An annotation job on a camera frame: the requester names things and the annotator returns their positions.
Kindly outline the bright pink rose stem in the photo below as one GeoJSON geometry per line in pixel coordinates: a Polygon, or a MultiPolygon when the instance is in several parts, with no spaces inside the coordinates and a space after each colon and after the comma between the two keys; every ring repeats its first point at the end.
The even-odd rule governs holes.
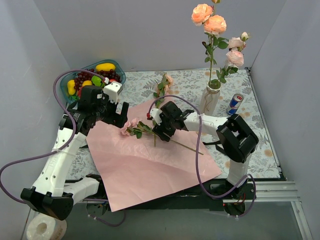
{"type": "Polygon", "coordinates": [[[127,121],[120,129],[120,132],[123,136],[135,136],[137,139],[140,139],[143,134],[153,136],[153,144],[156,147],[157,135],[152,131],[150,126],[144,124],[139,118],[127,121]]]}

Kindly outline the purple wrapping paper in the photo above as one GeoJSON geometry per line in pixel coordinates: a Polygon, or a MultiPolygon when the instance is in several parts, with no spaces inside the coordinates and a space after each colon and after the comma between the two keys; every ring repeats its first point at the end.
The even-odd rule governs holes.
{"type": "Polygon", "coordinates": [[[198,164],[194,131],[177,130],[170,142],[143,135],[122,135],[111,124],[98,121],[86,141],[101,175],[111,211],[119,211],[198,185],[221,174],[207,148],[200,144],[198,164]]]}

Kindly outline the black gold-lettered ribbon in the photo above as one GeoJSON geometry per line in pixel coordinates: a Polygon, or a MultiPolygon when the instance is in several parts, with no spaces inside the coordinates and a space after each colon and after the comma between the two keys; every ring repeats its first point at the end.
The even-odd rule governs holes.
{"type": "Polygon", "coordinates": [[[220,153],[224,153],[225,152],[224,149],[222,147],[220,147],[220,145],[221,145],[221,141],[220,140],[214,141],[214,142],[203,142],[203,144],[205,146],[215,146],[215,149],[217,151],[219,151],[220,153]]]}

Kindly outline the pale pink rose stem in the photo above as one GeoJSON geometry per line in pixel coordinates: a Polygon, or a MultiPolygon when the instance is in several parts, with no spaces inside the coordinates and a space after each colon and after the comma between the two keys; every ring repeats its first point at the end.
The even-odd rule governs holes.
{"type": "Polygon", "coordinates": [[[232,37],[227,41],[226,61],[224,67],[216,71],[216,86],[220,88],[226,83],[226,78],[235,74],[244,65],[244,54],[242,51],[246,47],[246,41],[250,38],[247,32],[243,32],[240,37],[232,37]]]}

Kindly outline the two-bloom peach rose stem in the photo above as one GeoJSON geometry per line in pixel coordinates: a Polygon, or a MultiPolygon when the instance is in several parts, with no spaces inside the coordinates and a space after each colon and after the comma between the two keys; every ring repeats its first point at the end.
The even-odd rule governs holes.
{"type": "Polygon", "coordinates": [[[209,81],[208,86],[211,89],[219,89],[221,82],[219,77],[212,77],[213,65],[217,62],[214,57],[214,51],[219,46],[219,37],[227,30],[227,23],[224,17],[216,14],[215,5],[219,0],[212,0],[213,5],[207,3],[198,4],[191,14],[191,20],[197,27],[203,27],[204,34],[207,36],[207,41],[201,44],[205,47],[205,63],[209,63],[209,81]]]}

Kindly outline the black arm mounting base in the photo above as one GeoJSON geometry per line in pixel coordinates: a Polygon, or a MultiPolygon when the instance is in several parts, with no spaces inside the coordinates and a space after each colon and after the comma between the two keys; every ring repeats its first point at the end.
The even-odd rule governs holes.
{"type": "MultiPolygon", "coordinates": [[[[212,199],[207,196],[199,185],[190,187],[186,190],[179,191],[167,196],[163,196],[154,200],[140,203],[131,207],[126,207],[127,210],[195,210],[195,209],[209,209],[211,211],[223,211],[223,201],[230,200],[231,205],[236,207],[245,204],[246,200],[249,202],[255,198],[254,184],[251,179],[247,179],[245,185],[239,189],[236,188],[232,193],[219,199],[212,199]]],[[[227,190],[231,189],[231,185],[227,186],[227,180],[209,180],[204,183],[204,187],[212,195],[221,195],[227,190]]],[[[111,208],[107,199],[87,198],[79,203],[96,204],[98,207],[106,207],[108,211],[111,208]]]]}

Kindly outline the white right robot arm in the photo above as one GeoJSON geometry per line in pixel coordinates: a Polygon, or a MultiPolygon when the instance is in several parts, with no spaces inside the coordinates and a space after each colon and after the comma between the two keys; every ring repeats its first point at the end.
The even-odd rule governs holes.
{"type": "Polygon", "coordinates": [[[226,193],[208,194],[213,199],[229,196],[237,199],[245,192],[249,161],[259,142],[257,135],[238,114],[230,117],[214,117],[200,114],[194,107],[182,111],[178,106],[168,101],[161,108],[150,107],[146,114],[148,120],[155,121],[152,131],[161,140],[169,142],[175,131],[206,133],[217,136],[213,142],[216,150],[230,159],[230,167],[226,179],[226,193]]]}

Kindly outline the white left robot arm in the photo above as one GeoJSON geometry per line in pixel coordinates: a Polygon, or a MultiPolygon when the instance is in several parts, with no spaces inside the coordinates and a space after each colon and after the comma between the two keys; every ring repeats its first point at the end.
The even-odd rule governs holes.
{"type": "Polygon", "coordinates": [[[103,88],[87,85],[82,88],[80,99],[68,106],[68,114],[64,114],[59,123],[52,149],[54,154],[48,158],[32,187],[24,188],[20,194],[31,209],[62,221],[76,203],[90,196],[95,200],[106,196],[102,178],[96,174],[88,174],[69,186],[65,186],[65,181],[77,151],[84,146],[96,122],[118,128],[127,122],[127,102],[123,103],[120,113],[116,112],[122,90],[123,86],[118,82],[103,88]]]}

